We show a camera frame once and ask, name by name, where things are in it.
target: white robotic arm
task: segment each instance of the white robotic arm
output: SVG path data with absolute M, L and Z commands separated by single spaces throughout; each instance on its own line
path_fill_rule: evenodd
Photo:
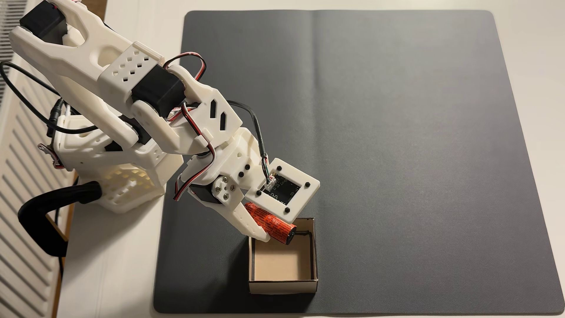
M 162 55 L 112 31 L 82 3 L 43 1 L 26 17 L 10 33 L 14 51 L 81 114 L 61 115 L 58 126 L 99 128 L 57 131 L 51 145 L 82 183 L 100 184 L 96 203 L 122 213 L 163 195 L 182 155 L 192 154 L 175 200 L 189 192 L 243 234 L 266 242 L 269 234 L 241 201 L 290 224 L 318 190 L 318 180 L 280 159 L 268 168 L 266 153 L 231 107 L 244 105 L 228 102 L 179 65 L 167 67 Z

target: cardboard box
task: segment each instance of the cardboard box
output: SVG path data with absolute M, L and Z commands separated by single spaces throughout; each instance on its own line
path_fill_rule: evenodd
M 252 294 L 315 293 L 316 237 L 313 218 L 297 218 L 289 245 L 249 238 L 249 291 Z

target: red battery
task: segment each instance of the red battery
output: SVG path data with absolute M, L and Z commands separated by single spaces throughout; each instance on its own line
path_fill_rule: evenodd
M 286 223 L 254 203 L 247 202 L 245 208 L 255 222 L 257 222 L 265 232 L 269 233 L 272 238 L 286 245 L 290 244 L 294 233 L 296 233 L 296 225 Z

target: desk mat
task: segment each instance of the desk mat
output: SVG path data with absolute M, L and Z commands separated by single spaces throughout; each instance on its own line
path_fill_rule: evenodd
M 158 312 L 563 311 L 491 13 L 193 11 L 182 51 L 255 110 L 270 158 L 321 181 L 300 215 L 316 218 L 319 284 L 250 295 L 246 238 L 169 183 Z

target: connector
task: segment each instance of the connector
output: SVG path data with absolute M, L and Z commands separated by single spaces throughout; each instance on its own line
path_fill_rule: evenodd
M 50 122 L 57 124 L 57 120 L 59 119 L 59 116 L 61 116 L 61 108 L 63 107 L 63 103 L 64 100 L 62 98 L 59 98 L 57 102 L 55 102 L 55 105 L 53 105 L 53 108 L 51 108 L 51 113 L 49 115 Z M 47 137 L 53 138 L 54 134 L 55 134 L 55 130 L 48 126 Z

